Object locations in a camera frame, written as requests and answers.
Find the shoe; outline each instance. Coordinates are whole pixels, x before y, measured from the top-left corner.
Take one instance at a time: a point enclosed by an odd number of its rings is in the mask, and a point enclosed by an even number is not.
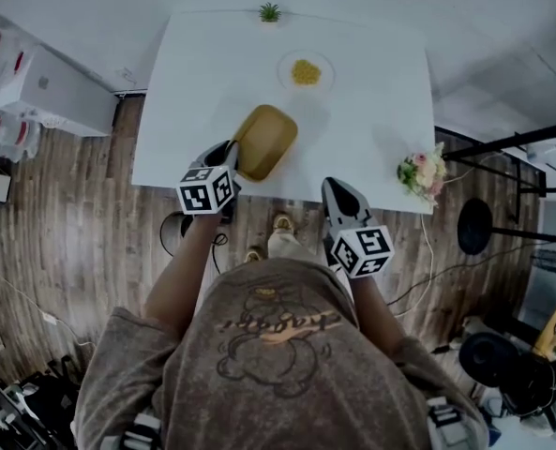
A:
[[[294,234],[294,225],[288,214],[277,214],[274,218],[274,232],[276,230],[283,230],[285,232]]]
[[[258,262],[259,260],[265,260],[261,249],[258,247],[249,247],[247,255],[244,258],[244,263]]]

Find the white table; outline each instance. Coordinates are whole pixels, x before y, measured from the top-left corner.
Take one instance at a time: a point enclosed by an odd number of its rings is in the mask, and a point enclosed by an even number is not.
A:
[[[318,88],[284,79],[292,52],[322,68]],[[243,194],[320,202],[323,179],[335,176],[372,207],[431,213],[396,176],[405,156],[434,147],[421,41],[387,24],[290,14],[276,28],[254,12],[172,16],[144,103],[132,183],[175,187],[195,157],[229,140],[263,103],[292,117],[298,138],[262,183],[239,177]]]

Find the green plant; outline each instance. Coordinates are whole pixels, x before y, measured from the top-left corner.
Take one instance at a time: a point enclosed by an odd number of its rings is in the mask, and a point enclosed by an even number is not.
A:
[[[279,7],[277,5],[272,5],[267,2],[259,8],[259,17],[261,17],[261,22],[274,23],[279,20],[280,16],[281,12],[279,11]]]

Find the white plate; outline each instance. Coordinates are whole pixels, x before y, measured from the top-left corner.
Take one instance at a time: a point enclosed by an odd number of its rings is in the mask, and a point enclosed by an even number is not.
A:
[[[297,85],[293,81],[292,70],[296,60],[307,60],[322,71],[315,85]],[[286,53],[278,62],[278,79],[287,90],[304,90],[314,93],[327,93],[334,86],[336,72],[332,63],[321,53],[312,50],[294,50]]]

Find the yellow tray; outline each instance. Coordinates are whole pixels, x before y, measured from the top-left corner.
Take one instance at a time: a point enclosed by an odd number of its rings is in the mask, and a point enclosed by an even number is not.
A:
[[[259,105],[233,136],[240,144],[238,173],[261,182],[278,165],[298,134],[298,127],[286,113],[271,105]]]

